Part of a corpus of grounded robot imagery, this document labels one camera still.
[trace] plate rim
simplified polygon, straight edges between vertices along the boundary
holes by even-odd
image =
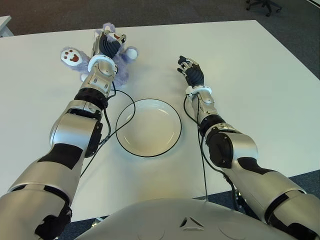
[[[169,106],[175,111],[176,115],[177,115],[178,118],[179,118],[179,122],[180,122],[180,132],[179,132],[179,136],[177,137],[175,143],[174,143],[170,148],[168,148],[167,150],[165,150],[165,151],[163,151],[163,152],[161,152],[161,153],[159,153],[159,154],[151,155],[151,156],[138,155],[138,154],[135,154],[135,153],[129,151],[128,149],[126,149],[126,148],[121,144],[121,142],[119,141],[118,131],[117,131],[117,125],[118,125],[118,120],[119,120],[121,114],[122,114],[129,106],[131,106],[131,105],[133,104],[133,102],[130,103],[129,105],[127,105],[127,106],[120,112],[120,114],[119,114],[119,116],[118,116],[118,118],[117,118],[117,120],[116,120],[116,123],[115,123],[115,129],[116,129],[115,136],[116,136],[116,139],[118,140],[118,143],[121,145],[121,147],[122,147],[124,150],[126,150],[128,153],[130,153],[130,154],[132,154],[132,155],[135,155],[135,156],[138,156],[138,157],[142,157],[142,158],[153,158],[153,157],[157,157],[157,156],[160,156],[160,155],[162,155],[162,154],[165,154],[166,152],[168,152],[170,149],[172,149],[172,148],[177,144],[178,140],[180,139],[181,132],[182,132],[182,122],[181,122],[181,118],[180,118],[180,115],[179,115],[179,113],[177,112],[177,110],[176,110],[173,106],[171,106],[169,103],[167,103],[166,101],[163,101],[163,100],[160,100],[160,99],[156,99],[156,98],[143,98],[143,99],[134,101],[134,103],[137,103],[137,102],[143,101],[143,100],[157,100],[157,101],[163,102],[163,103],[169,105]]]

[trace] white table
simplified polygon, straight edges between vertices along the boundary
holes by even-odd
[[[187,84],[176,70],[179,55],[200,64],[219,113],[255,140],[262,167],[288,177],[320,168],[320,82],[258,22],[117,30],[140,51],[129,67],[130,82],[121,89],[135,100],[155,98],[172,105],[182,133],[173,149],[154,158],[131,155],[113,137],[80,180],[73,221],[109,215],[144,200],[205,194],[197,129],[183,110]],[[79,73],[60,62],[60,50],[73,46],[90,54],[92,45],[93,30],[0,39],[0,194],[50,149],[52,124],[82,83]],[[129,103],[120,93],[110,101],[113,127]],[[206,171],[210,194],[230,190],[220,174],[208,166]]]
[[[11,20],[11,16],[0,16],[0,37],[11,37],[14,34],[6,26]]]

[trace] robotic hand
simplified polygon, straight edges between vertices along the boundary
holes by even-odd
[[[319,237],[320,200],[281,173],[261,168],[255,142],[218,115],[199,65],[184,56],[178,64],[177,70],[189,85],[187,96],[194,112],[199,112],[199,132],[206,140],[212,163],[232,180],[261,221],[299,240]]]
[[[122,35],[109,42],[109,34],[96,37],[89,75],[51,129],[50,152],[0,198],[0,239],[52,240],[70,222],[83,160],[96,152],[101,139],[101,118],[117,72],[112,58],[126,40]]]

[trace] office chair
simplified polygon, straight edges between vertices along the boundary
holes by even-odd
[[[256,2],[254,3],[250,3],[250,0],[246,0],[246,3],[249,4],[248,7],[246,8],[248,11],[250,10],[251,6],[254,5],[258,5],[258,4],[262,4],[262,7],[264,8],[265,6],[268,8],[269,12],[266,14],[267,17],[270,17],[271,15],[271,5],[276,6],[278,9],[276,10],[277,13],[279,13],[282,9],[281,6],[279,6],[278,4],[276,4],[273,1],[270,0],[255,0]]]

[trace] white plate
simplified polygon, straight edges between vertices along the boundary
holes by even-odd
[[[133,103],[118,117],[116,129],[134,113]],[[176,110],[164,101],[142,99],[135,102],[135,115],[116,132],[120,145],[133,155],[155,157],[170,150],[181,133],[181,120]]]

